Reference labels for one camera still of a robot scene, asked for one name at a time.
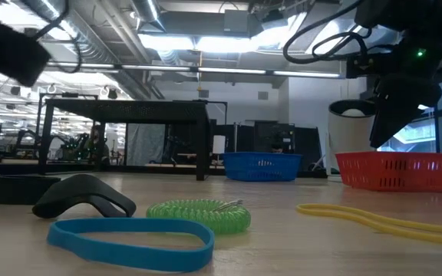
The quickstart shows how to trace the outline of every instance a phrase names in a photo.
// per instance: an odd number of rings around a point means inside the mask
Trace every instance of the glass window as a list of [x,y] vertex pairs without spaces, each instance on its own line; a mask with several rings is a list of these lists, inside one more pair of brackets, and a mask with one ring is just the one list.
[[378,151],[435,153],[436,127],[434,120],[426,119],[409,123],[381,146]]

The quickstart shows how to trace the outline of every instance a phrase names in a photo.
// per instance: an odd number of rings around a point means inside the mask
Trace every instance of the green led light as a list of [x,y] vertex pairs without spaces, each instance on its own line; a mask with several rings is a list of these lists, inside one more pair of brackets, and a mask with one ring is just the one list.
[[419,51],[417,51],[417,57],[421,58],[426,54],[426,50],[425,49],[419,49]]

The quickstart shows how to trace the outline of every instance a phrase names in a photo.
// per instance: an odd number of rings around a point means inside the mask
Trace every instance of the green coiled cord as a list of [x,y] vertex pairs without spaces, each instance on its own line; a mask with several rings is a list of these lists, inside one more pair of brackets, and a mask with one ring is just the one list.
[[210,199],[170,200],[149,207],[146,217],[189,219],[203,223],[216,234],[235,234],[245,231],[250,226],[251,217],[244,207],[234,205],[222,211],[213,211],[226,203]]

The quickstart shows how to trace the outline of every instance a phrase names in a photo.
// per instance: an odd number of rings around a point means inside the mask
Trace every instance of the blue rubber band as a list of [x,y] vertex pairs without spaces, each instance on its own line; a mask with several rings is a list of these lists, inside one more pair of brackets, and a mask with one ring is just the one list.
[[[87,232],[178,232],[199,237],[204,247],[173,250],[124,245],[88,238]],[[51,224],[47,241],[81,258],[113,265],[157,271],[189,272],[207,265],[213,257],[214,233],[206,226],[185,219],[80,218]]]

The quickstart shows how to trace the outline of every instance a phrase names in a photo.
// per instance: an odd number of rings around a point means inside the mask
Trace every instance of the black table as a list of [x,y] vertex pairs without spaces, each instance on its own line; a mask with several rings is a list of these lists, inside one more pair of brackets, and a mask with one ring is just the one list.
[[[51,127],[54,108],[75,113],[105,123],[157,123],[193,124],[199,139],[196,144],[196,179],[204,180],[209,169],[209,117],[205,103],[163,102],[135,100],[46,100],[44,129],[38,160],[38,171],[45,174],[47,154],[51,144]],[[101,160],[104,149],[104,127],[101,127],[97,159]]]

